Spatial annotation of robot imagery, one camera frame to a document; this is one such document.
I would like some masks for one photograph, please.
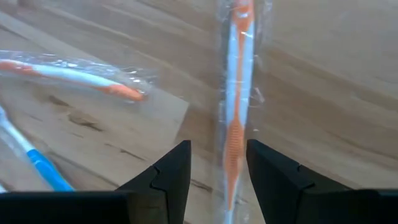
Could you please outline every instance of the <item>white and orange toothbrush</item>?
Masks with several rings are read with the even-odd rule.
[[[65,82],[87,86],[110,95],[116,95],[125,99],[141,101],[144,95],[133,88],[114,82],[107,78],[98,77],[86,72],[80,72],[69,68],[59,68],[49,65],[35,65],[17,60],[0,60],[0,71],[14,72],[30,77],[46,77]]]
[[[244,160],[254,53],[253,0],[234,0],[228,45],[226,139],[224,144],[224,224],[232,224],[239,176]]]
[[[8,120],[6,111],[0,105],[0,127],[15,139],[26,153],[32,165],[42,178],[55,191],[73,191],[74,189],[62,177],[57,168],[21,134],[21,132]]]

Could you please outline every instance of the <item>toothbrush handle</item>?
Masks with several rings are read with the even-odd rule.
[[[0,184],[0,194],[7,193],[7,190]]]
[[[55,191],[74,191],[74,189],[58,172],[57,168],[55,168],[55,166],[38,150],[30,150],[27,152],[27,156],[37,171]]]

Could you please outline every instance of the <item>plastic wrapper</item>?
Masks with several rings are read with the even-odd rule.
[[[264,110],[262,86],[256,76],[265,74],[261,63],[272,24],[272,1],[220,1],[220,57],[223,59],[220,80],[220,105],[215,158],[213,204],[215,223],[257,223],[261,217],[251,214],[256,205],[250,194],[251,183],[246,169],[246,139],[259,117],[252,111]]]
[[[81,95],[82,99],[85,98],[87,101],[83,104],[87,105],[114,101],[116,107],[123,107],[123,104],[129,105],[130,102],[140,102],[142,105],[134,104],[132,106],[145,110],[145,107],[148,107],[145,104],[151,103],[150,93],[154,78],[152,71],[140,68],[117,68],[103,63],[50,54],[0,51],[0,79],[3,87],[15,88],[17,92],[21,88],[39,91],[43,87],[52,89],[54,95],[50,95],[49,100],[59,109],[63,108],[64,112],[62,113],[67,116],[70,122],[89,127],[98,132],[103,130],[94,121],[90,121],[92,118],[89,118],[88,113],[77,111],[68,103],[59,100],[55,97],[55,92],[59,91],[58,94],[61,96],[72,93]],[[25,113],[40,121],[41,124],[37,124],[38,126],[43,126],[45,119],[52,120],[44,114],[42,118],[36,117],[37,114],[41,114],[40,110],[45,108],[39,105],[31,105],[32,107],[27,105],[32,101],[27,97],[33,94],[15,96],[15,94],[8,95],[5,91],[3,90],[0,105],[0,138],[3,144],[0,147],[2,150],[0,166],[6,166],[5,169],[8,172],[2,174],[7,177],[0,177],[0,192],[10,190],[78,190],[58,170],[52,162],[52,158],[45,155],[46,152],[51,151],[51,149],[48,149],[47,143],[35,144],[37,140],[32,141],[35,137],[22,132],[18,125],[14,125],[11,121],[11,117]],[[21,106],[21,111],[15,110],[19,107],[18,105]],[[14,108],[13,113],[6,111],[10,106]],[[55,129],[62,130],[63,128],[59,126]],[[6,184],[2,183],[3,179],[7,179]]]
[[[11,51],[0,51],[0,72],[33,82],[83,86],[131,101],[142,101],[153,81],[153,76],[144,75],[140,68],[117,68],[77,58]]]

